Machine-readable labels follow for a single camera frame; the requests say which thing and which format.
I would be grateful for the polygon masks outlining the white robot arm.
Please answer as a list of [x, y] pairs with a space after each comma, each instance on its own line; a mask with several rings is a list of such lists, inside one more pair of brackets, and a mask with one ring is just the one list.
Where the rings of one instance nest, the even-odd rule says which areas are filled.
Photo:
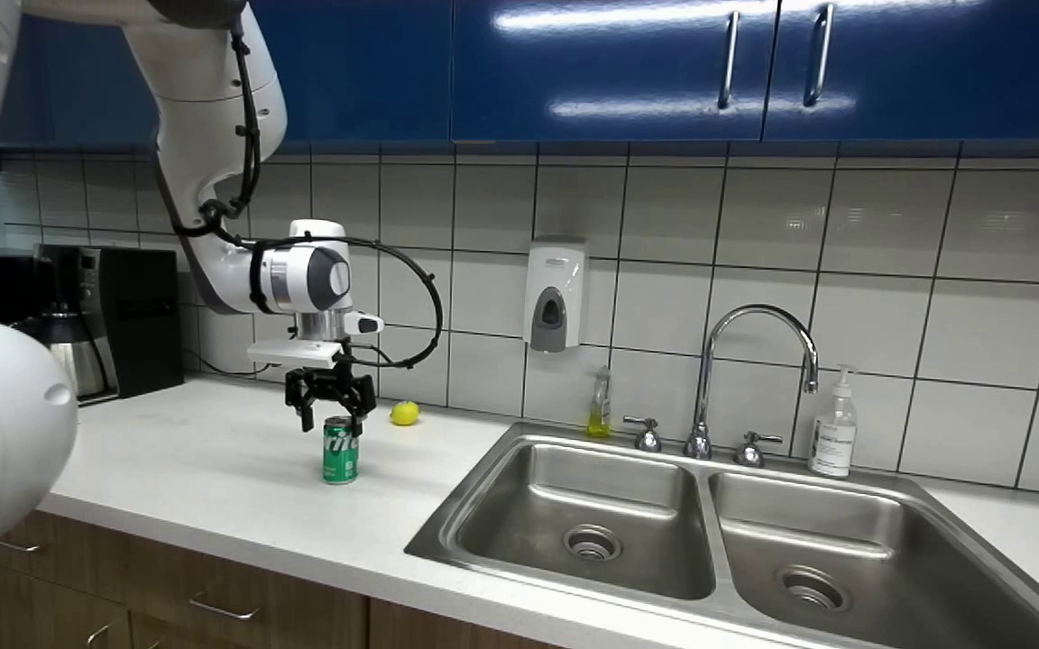
[[[225, 223], [249, 206], [290, 111], [249, 0], [0, 0], [0, 105], [22, 22], [114, 30], [154, 102], [154, 141], [137, 178], [159, 188], [207, 307], [290, 313], [302, 333], [249, 354], [284, 372], [284, 399], [335, 399], [350, 417], [373, 387], [350, 372], [350, 338], [367, 317], [350, 303], [352, 237], [332, 219], [299, 219], [280, 243], [243, 243]], [[0, 326], [0, 537], [54, 488], [76, 440], [73, 381], [34, 334]]]

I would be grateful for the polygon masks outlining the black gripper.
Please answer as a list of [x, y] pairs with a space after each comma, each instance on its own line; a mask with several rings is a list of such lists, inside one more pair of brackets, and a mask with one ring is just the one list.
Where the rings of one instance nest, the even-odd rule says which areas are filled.
[[296, 368], [284, 375], [284, 399], [296, 411], [302, 433], [314, 424], [309, 399], [341, 405], [345, 433], [356, 440], [363, 433], [363, 417], [375, 411], [375, 387], [367, 375], [350, 375], [345, 368]]

